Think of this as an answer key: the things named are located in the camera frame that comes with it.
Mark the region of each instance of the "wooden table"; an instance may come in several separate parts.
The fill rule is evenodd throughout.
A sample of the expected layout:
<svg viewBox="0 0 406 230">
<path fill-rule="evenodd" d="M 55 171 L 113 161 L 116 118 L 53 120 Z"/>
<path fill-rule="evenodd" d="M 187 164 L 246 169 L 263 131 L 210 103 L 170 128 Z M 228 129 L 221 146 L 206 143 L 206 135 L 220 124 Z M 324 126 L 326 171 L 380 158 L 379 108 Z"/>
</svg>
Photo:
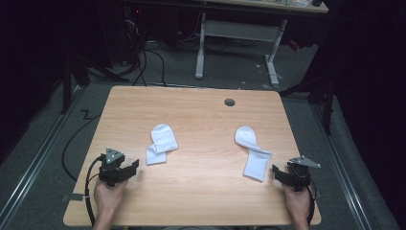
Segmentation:
<svg viewBox="0 0 406 230">
<path fill-rule="evenodd" d="M 227 106 L 224 101 L 236 104 Z M 169 125 L 179 149 L 166 164 L 147 166 L 151 130 Z M 265 181 L 243 176 L 247 148 L 235 143 L 239 127 L 249 126 L 263 150 L 273 152 Z M 82 194 L 91 162 L 110 147 L 125 154 L 122 167 L 140 159 L 114 219 L 126 226 L 219 226 L 290 224 L 272 164 L 281 169 L 299 156 L 277 92 L 196 88 L 114 87 L 83 163 L 73 193 Z M 92 174 L 99 169 L 97 164 Z M 91 196 L 96 179 L 90 183 Z M 97 207 L 92 198 L 93 209 Z M 320 223 L 316 207 L 312 223 Z M 64 222 L 90 225 L 85 202 L 69 202 Z"/>
</svg>

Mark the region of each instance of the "metal frame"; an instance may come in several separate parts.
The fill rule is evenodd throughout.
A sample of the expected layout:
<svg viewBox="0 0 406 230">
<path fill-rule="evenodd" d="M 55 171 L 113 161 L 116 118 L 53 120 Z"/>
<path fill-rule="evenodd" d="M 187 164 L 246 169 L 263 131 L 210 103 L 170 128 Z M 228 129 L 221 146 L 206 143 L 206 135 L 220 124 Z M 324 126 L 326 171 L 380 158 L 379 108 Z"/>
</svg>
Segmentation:
<svg viewBox="0 0 406 230">
<path fill-rule="evenodd" d="M 325 141 L 329 148 L 329 156 L 331 158 L 332 166 L 337 173 L 338 181 L 340 182 L 341 188 L 343 189 L 344 196 L 347 199 L 347 203 L 351 209 L 352 215 L 358 226 L 358 229 L 369 230 L 372 229 L 370 221 L 368 220 L 367 214 L 362 207 L 361 200 L 355 188 L 352 185 L 349 175 L 347 174 L 346 168 L 344 167 L 341 156 L 335 148 L 334 142 L 331 136 L 325 131 L 323 127 L 323 115 L 317 104 L 310 105 L 311 111 L 314 117 L 318 121 L 320 131 L 324 134 Z"/>
<path fill-rule="evenodd" d="M 273 42 L 269 55 L 265 55 L 266 67 L 273 86 L 278 86 L 278 76 L 274 66 L 274 58 L 280 45 L 287 20 L 282 20 L 280 27 L 259 26 L 252 24 L 232 23 L 224 21 L 206 20 L 206 13 L 202 13 L 200 27 L 200 44 L 197 53 L 195 77 L 203 79 L 204 72 L 204 42 L 205 36 L 222 36 L 238 39 L 260 40 Z"/>
<path fill-rule="evenodd" d="M 10 196 L 6 205 L 3 207 L 0 213 L 0 229 L 7 229 L 7 227 L 10 225 L 12 219 L 15 216 L 15 213 L 20 207 L 21 203 L 24 201 L 24 198 L 27 195 L 28 191 L 33 186 L 36 178 L 39 175 L 39 172 L 48 159 L 48 156 L 51 154 L 54 141 L 56 140 L 69 114 L 71 113 L 73 105 L 79 100 L 83 93 L 83 87 L 77 86 L 74 91 L 73 103 L 66 110 L 65 114 L 60 114 L 50 133 L 48 133 L 48 136 L 36 153 L 33 162 L 30 164 L 29 168 L 26 170 L 18 185 L 12 192 L 12 195 Z"/>
</svg>

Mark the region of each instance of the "metal rail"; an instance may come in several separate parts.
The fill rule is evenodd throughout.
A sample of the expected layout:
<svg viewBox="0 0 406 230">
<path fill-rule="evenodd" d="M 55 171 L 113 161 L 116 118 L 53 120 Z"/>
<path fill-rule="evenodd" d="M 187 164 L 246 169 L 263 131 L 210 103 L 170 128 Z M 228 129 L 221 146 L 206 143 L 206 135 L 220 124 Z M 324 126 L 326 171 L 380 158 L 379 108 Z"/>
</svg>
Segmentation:
<svg viewBox="0 0 406 230">
<path fill-rule="evenodd" d="M 48 133 L 45 141 L 42 143 L 41 147 L 39 148 L 33 162 L 30 164 L 29 168 L 26 170 L 22 178 L 20 179 L 18 185 L 14 189 L 14 192 L 10 196 L 9 200 L 7 201 L 6 205 L 3 207 L 3 210 L 0 213 L 0 229 L 7 229 L 10 225 L 12 219 L 15 216 L 18 208 L 20 207 L 21 203 L 24 201 L 25 196 L 27 195 L 28 191 L 33 186 L 39 172 L 41 171 L 42 167 L 45 164 L 45 161 L 48 159 L 52 151 L 52 147 L 54 145 L 54 141 L 59 135 L 63 125 L 65 124 L 72 108 L 74 107 L 75 103 L 79 100 L 79 98 L 83 95 L 84 89 L 82 87 L 77 86 L 74 90 L 74 99 L 73 103 L 66 111 L 65 114 L 59 115 L 56 123 L 52 127 L 51 131 Z"/>
<path fill-rule="evenodd" d="M 351 209 L 355 222 L 358 226 L 358 229 L 363 229 L 363 230 L 372 229 L 370 222 L 368 221 L 367 215 L 364 212 L 364 209 L 362 207 L 358 193 L 355 191 L 354 187 L 352 186 L 350 177 L 346 172 L 346 168 L 344 167 L 344 164 L 341 160 L 341 156 L 338 153 L 337 148 L 335 148 L 335 145 L 334 145 L 334 142 L 332 141 L 331 136 L 326 134 L 326 130 L 323 126 L 323 114 L 320 110 L 320 107 L 317 104 L 311 104 L 310 109 L 318 121 L 317 124 L 319 125 L 320 131 L 324 134 L 326 143 L 329 148 L 329 155 L 331 157 L 333 169 L 335 170 L 335 172 L 337 174 L 338 181 L 340 182 L 340 185 L 343 189 L 344 196 L 347 199 L 347 203 L 349 204 L 349 207 Z"/>
</svg>

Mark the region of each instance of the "dark background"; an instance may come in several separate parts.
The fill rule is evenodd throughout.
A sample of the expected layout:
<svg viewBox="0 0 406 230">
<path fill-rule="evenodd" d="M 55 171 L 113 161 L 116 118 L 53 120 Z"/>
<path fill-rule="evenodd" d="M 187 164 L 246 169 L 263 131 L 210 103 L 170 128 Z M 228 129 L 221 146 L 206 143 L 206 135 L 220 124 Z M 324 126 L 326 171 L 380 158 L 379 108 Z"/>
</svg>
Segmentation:
<svg viewBox="0 0 406 230">
<path fill-rule="evenodd" d="M 323 20 L 289 20 L 282 44 L 293 40 L 301 47 L 320 45 L 304 81 L 318 76 L 333 79 L 353 141 L 400 227 L 406 228 L 402 218 L 406 205 L 405 3 L 329 0 L 326 4 L 329 15 L 348 20 L 329 30 Z M 116 46 L 117 41 L 125 44 L 124 27 L 111 26 L 121 20 L 120 10 L 118 4 L 1 3 L 0 162 L 51 97 L 67 57 L 81 54 L 105 67 L 127 58 L 126 47 Z M 192 30 L 195 19 L 191 18 L 196 15 L 176 9 L 143 10 L 148 34 L 172 45 L 181 38 L 178 31 Z M 326 86 L 316 84 L 308 91 L 320 87 Z"/>
</svg>

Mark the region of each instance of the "table leg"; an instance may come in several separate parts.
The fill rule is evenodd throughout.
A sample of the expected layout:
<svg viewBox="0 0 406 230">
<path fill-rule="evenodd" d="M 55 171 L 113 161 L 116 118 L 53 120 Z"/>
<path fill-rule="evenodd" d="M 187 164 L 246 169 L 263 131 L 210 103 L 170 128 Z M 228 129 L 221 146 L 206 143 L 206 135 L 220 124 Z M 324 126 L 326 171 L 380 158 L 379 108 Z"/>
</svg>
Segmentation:
<svg viewBox="0 0 406 230">
<path fill-rule="evenodd" d="M 203 78 L 205 33 L 206 33 L 206 13 L 202 12 L 202 21 L 200 25 L 200 46 L 199 52 L 197 54 L 196 74 L 195 74 L 195 77 L 199 80 Z"/>
<path fill-rule="evenodd" d="M 287 23 L 287 20 L 286 19 L 283 20 L 278 29 L 276 39 L 274 41 L 274 46 L 272 47 L 272 50 L 271 50 L 271 54 L 265 55 L 266 66 L 268 67 L 268 73 L 269 73 L 269 77 L 271 79 L 272 86 L 279 85 L 277 72 L 275 71 L 275 66 L 274 66 L 274 58 L 275 58 L 275 54 L 278 51 L 279 44 L 281 43 L 281 39 L 283 36 L 284 28 L 286 27 L 286 23 Z"/>
</svg>

